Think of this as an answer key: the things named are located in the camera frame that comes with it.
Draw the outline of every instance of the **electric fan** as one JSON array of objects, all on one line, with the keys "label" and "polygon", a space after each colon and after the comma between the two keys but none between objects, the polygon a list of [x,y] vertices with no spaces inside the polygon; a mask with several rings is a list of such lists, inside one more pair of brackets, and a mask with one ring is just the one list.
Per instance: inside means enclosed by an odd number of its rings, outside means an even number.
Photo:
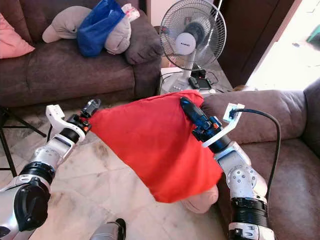
[{"label": "electric fan", "polygon": [[164,15],[160,40],[168,60],[183,69],[163,81],[165,93],[190,89],[192,70],[215,61],[226,43],[226,23],[219,9],[206,0],[180,0]]}]

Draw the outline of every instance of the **pink cushion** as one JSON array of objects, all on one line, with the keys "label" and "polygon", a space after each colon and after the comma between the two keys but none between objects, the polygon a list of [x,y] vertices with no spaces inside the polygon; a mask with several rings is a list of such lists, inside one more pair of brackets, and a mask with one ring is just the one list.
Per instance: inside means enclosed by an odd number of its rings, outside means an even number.
[{"label": "pink cushion", "polygon": [[20,57],[34,49],[15,32],[0,13],[0,59]]}]

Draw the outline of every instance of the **red cloth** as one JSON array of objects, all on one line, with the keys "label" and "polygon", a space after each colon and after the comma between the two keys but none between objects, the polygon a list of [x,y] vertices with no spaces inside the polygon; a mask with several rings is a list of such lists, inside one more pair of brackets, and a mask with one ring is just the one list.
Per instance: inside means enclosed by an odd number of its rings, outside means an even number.
[{"label": "red cloth", "polygon": [[187,97],[197,106],[196,91],[153,96],[98,111],[92,132],[129,165],[158,202],[172,203],[217,184],[222,170],[213,153],[192,135],[194,125],[180,106]]}]

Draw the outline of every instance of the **marble floor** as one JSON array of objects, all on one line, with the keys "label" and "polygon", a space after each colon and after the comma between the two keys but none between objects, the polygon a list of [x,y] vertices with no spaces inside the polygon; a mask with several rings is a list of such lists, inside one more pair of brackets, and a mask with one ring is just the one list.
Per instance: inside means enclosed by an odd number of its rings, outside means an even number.
[{"label": "marble floor", "polygon": [[[81,105],[83,102],[75,99],[60,103],[67,117]],[[14,111],[45,133],[48,131],[45,105]],[[17,172],[33,151],[46,142],[29,129],[5,129],[5,134]],[[6,167],[7,159],[1,147],[0,167]],[[11,179],[10,172],[0,171],[0,188]],[[156,202],[135,172],[91,132],[58,169],[51,185],[47,221],[30,239],[88,240],[100,224],[118,217],[127,222],[128,240],[226,239],[217,206],[213,205],[205,214],[195,214],[184,209],[180,202]]]}]

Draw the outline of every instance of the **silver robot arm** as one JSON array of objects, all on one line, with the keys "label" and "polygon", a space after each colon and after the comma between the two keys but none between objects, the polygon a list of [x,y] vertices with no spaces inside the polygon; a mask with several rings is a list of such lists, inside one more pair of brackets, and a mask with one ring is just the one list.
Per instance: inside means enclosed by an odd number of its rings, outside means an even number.
[{"label": "silver robot arm", "polygon": [[223,117],[229,124],[222,128],[216,117],[207,117],[189,99],[182,97],[180,104],[184,113],[196,125],[193,135],[203,142],[203,147],[209,147],[214,153],[214,159],[223,169],[230,188],[232,218],[228,239],[275,240],[274,231],[268,224],[266,181],[252,168],[249,157],[241,147],[227,136],[241,116],[240,112],[230,117],[230,111],[245,106],[229,103]]},{"label": "silver robot arm", "polygon": [[80,115],[73,114],[67,121],[59,105],[46,107],[47,118],[60,133],[36,149],[21,173],[0,189],[1,240],[27,240],[46,221],[56,171],[75,145],[85,139],[91,128],[87,120],[99,106],[99,99],[90,100]]}]

